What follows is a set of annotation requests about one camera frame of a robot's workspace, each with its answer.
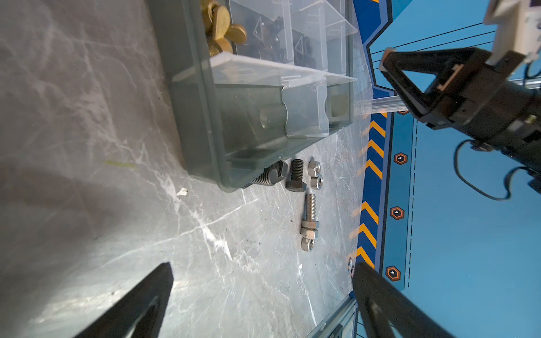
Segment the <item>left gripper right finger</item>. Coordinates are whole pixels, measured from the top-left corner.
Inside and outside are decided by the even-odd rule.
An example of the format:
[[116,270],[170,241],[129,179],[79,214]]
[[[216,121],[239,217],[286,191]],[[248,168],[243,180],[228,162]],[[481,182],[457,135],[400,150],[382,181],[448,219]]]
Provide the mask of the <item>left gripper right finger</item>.
[[451,337],[367,263],[354,268],[353,292],[368,337]]

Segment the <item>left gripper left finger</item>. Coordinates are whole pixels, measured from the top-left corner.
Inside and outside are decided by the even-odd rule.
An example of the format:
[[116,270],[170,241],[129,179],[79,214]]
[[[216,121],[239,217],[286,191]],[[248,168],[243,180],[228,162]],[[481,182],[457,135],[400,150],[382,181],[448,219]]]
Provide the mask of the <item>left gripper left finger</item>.
[[77,337],[158,337],[173,287],[170,263],[158,265]]

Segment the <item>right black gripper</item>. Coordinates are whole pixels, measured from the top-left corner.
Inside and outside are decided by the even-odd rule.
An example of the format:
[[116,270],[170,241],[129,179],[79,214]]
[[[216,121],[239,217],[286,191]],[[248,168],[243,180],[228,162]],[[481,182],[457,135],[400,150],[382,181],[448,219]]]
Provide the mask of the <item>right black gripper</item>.
[[433,130],[452,128],[478,152],[496,150],[520,164],[540,191],[540,91],[508,81],[524,55],[495,64],[476,47],[424,52],[386,49],[380,70],[410,113]]

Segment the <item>black wing nut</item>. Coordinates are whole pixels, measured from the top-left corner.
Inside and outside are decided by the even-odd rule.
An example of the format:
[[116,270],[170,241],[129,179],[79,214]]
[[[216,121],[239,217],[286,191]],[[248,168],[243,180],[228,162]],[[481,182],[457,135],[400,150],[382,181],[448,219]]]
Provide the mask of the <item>black wing nut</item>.
[[313,57],[314,46],[306,35],[301,35],[294,44],[294,63],[296,66],[316,68],[316,60]]
[[284,30],[283,17],[274,21],[263,16],[251,18],[247,26],[247,41],[242,45],[240,53],[255,59],[263,59],[279,63],[287,63],[286,48],[282,46],[279,35]]

